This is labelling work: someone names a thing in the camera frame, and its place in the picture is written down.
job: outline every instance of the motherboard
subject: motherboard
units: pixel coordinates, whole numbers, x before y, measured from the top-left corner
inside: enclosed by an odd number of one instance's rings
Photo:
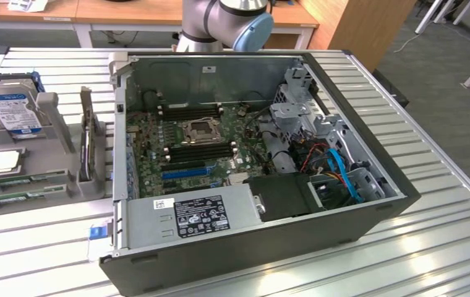
[[[273,173],[264,132],[248,126],[257,113],[245,104],[129,113],[129,167],[136,164],[129,181],[137,182],[138,196],[226,186]]]

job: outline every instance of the power supply label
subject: power supply label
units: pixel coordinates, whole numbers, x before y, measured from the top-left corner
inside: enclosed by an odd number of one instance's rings
[[[221,195],[176,202],[174,215],[181,238],[229,229]]]
[[[28,103],[24,94],[0,95],[0,122],[15,134],[36,133],[43,128],[36,113],[27,107]]]

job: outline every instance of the green circuit board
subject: green circuit board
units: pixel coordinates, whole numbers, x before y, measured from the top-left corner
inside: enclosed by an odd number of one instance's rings
[[[202,189],[226,185],[232,173],[246,172],[249,176],[264,175],[264,166],[273,172],[270,162],[264,164],[266,148],[261,137],[246,135],[244,126],[256,114],[249,112],[244,117],[237,114],[240,105],[224,106],[224,113],[217,121],[221,142],[237,143],[233,157],[204,160],[209,174],[188,178],[162,180],[161,167],[169,164],[165,159],[165,147],[184,147],[185,121],[164,121],[154,113],[136,113],[128,116],[126,132],[133,137],[133,153],[138,177],[140,197],[153,197],[181,192],[186,189]]]

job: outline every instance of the metal table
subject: metal table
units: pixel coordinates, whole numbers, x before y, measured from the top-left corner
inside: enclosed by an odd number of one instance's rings
[[[35,68],[47,90],[60,94],[66,121],[81,112],[72,93],[81,85],[93,89],[112,162],[108,53],[12,48],[0,56],[0,72]],[[356,58],[340,51],[313,54],[422,198],[354,243],[145,296],[470,296],[470,180]],[[86,260],[88,228],[110,214],[112,201],[102,199],[0,215],[0,296],[117,296]]]

